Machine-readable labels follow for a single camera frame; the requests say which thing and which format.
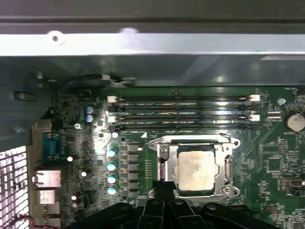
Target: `cpu socket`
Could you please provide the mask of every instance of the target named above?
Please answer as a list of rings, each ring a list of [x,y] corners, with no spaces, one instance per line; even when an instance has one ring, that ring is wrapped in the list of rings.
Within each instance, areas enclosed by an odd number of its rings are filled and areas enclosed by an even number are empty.
[[[227,135],[167,135],[148,143],[158,155],[158,180],[174,181],[177,198],[221,202],[239,195],[232,153],[240,141]]]

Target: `wire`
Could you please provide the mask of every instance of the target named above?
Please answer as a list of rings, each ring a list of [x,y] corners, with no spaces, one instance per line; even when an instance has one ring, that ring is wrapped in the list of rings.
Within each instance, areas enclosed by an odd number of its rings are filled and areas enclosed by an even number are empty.
[[[117,83],[115,80],[109,80],[112,84],[116,85],[116,86],[122,86],[124,84],[128,84],[127,81],[121,81],[119,83]]]
[[[29,225],[32,226],[32,228],[43,228],[43,229],[61,229],[61,227],[55,227],[50,225],[35,225],[34,218],[29,215],[21,215],[14,220],[12,220],[7,226],[5,226],[3,229],[11,229],[12,226],[14,226],[18,221],[22,220],[28,220]]]

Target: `cable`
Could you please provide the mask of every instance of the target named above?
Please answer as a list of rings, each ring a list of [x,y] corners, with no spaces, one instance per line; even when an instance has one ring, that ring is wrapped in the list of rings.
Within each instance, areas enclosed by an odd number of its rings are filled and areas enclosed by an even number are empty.
[[[32,226],[32,228],[43,228],[43,229],[61,229],[61,227],[55,227],[50,225],[35,225],[34,218],[29,215],[23,215],[19,216],[16,219],[12,220],[7,226],[5,226],[3,229],[11,229],[12,226],[14,226],[18,221],[21,220],[28,220],[29,225]]]
[[[121,79],[117,76],[110,76],[107,74],[89,74],[89,75],[83,75],[83,76],[79,76],[79,77],[76,77],[73,79],[69,79],[68,81],[65,81],[60,86],[60,89],[66,89],[66,88],[73,86],[76,83],[83,82],[83,81],[89,81],[89,80],[103,80],[103,81],[108,81],[116,86],[122,86],[122,85],[128,84],[130,87],[135,87],[129,81],[120,81]]]

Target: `motherboard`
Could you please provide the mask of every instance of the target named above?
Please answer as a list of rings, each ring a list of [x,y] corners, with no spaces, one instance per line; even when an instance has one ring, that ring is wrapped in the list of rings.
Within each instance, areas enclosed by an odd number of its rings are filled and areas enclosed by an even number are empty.
[[[71,89],[40,120],[45,224],[68,226],[174,181],[196,206],[246,206],[305,221],[305,90],[292,87]]]

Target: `ventilation grille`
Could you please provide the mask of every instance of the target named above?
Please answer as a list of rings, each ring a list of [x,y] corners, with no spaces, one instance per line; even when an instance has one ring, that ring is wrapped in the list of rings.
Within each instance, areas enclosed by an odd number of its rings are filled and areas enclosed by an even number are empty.
[[[28,229],[29,221],[11,225],[20,215],[29,214],[26,147],[0,153],[0,228]]]

